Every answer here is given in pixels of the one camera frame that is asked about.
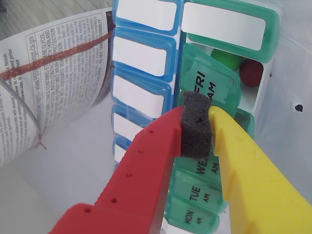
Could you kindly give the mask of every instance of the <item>red pill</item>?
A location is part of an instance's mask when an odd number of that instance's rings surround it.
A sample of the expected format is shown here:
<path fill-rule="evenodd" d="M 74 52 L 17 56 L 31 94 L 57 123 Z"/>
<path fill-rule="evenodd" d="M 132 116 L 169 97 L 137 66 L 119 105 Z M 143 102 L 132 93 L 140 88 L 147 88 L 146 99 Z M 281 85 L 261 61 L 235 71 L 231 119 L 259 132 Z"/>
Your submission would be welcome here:
<path fill-rule="evenodd" d="M 249 87 L 258 87 L 263 74 L 263 66 L 260 62 L 247 59 L 240 65 L 239 76 L 241 81 Z"/>

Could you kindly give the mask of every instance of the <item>newspaper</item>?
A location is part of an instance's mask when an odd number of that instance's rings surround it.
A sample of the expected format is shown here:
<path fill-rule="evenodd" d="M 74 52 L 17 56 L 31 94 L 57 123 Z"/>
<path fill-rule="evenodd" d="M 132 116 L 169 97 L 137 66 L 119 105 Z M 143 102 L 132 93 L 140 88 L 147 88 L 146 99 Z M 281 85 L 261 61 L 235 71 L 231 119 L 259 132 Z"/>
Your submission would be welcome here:
<path fill-rule="evenodd" d="M 106 8 L 63 18 L 0 41 L 0 72 L 104 36 L 108 33 L 110 11 Z M 105 41 L 7 83 L 32 110 L 44 134 L 94 104 L 105 78 L 108 53 L 109 43 Z M 37 141 L 34 122 L 0 87 L 0 167 Z"/>

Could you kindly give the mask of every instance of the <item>black foam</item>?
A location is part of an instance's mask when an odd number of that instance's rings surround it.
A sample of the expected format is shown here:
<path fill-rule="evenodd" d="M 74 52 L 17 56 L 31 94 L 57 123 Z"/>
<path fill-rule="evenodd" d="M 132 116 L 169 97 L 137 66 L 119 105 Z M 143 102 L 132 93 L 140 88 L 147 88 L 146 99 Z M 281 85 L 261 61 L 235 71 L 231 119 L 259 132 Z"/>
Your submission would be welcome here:
<path fill-rule="evenodd" d="M 182 94 L 185 106 L 181 116 L 181 156 L 200 159 L 210 153 L 212 131 L 208 118 L 211 100 L 196 92 Z"/>

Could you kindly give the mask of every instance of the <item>black dot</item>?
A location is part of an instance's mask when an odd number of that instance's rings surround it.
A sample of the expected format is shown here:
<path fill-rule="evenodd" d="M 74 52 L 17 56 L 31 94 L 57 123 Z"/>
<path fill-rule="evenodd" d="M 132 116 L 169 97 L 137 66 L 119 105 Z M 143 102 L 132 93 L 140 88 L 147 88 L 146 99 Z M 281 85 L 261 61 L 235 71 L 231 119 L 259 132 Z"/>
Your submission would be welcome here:
<path fill-rule="evenodd" d="M 296 109 L 296 111 L 300 111 L 300 112 L 303 111 L 303 106 L 302 105 L 296 105 L 294 108 Z"/>

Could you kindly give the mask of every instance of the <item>red line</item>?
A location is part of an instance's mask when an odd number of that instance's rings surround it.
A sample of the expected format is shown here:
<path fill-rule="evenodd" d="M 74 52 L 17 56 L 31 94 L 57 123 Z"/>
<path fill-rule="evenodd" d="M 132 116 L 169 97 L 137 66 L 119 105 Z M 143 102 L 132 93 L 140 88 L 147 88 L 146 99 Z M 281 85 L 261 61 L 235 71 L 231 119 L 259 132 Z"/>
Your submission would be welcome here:
<path fill-rule="evenodd" d="M 0 76 L 2 77 L 2 79 L 4 79 L 5 81 L 7 80 L 10 80 L 14 77 L 17 77 L 17 76 L 20 76 L 20 75 L 23 75 L 27 72 L 31 72 L 33 70 L 36 70 L 46 64 L 49 64 L 51 62 L 54 62 L 54 61 L 58 61 L 58 60 L 61 60 L 61 59 L 65 59 L 67 57 L 70 57 L 72 55 L 75 55 L 75 54 L 78 54 L 78 53 L 81 53 L 81 52 L 84 52 L 84 51 L 87 51 L 87 50 L 90 50 L 91 48 L 93 48 L 94 46 L 106 41 L 112 34 L 112 31 L 109 32 L 108 34 L 105 34 L 104 36 L 96 39 L 96 40 L 93 40 L 91 42 L 88 42 L 88 43 L 84 43 L 84 44 L 81 44 L 77 47 L 74 47 L 72 49 L 69 49 L 69 50 L 66 50 L 66 51 L 63 51 L 63 52 L 59 52 L 57 54 L 54 54 L 54 55 L 50 55 L 50 56 L 47 56 L 47 57 L 44 57 L 44 58 L 41 58 L 41 59 L 38 59 L 32 63 L 29 63 L 29 64 L 26 64 L 26 65 L 23 65 L 21 67 L 14 67 L 10 70 L 7 70 L 5 72 L 2 72 L 0 73 Z"/>

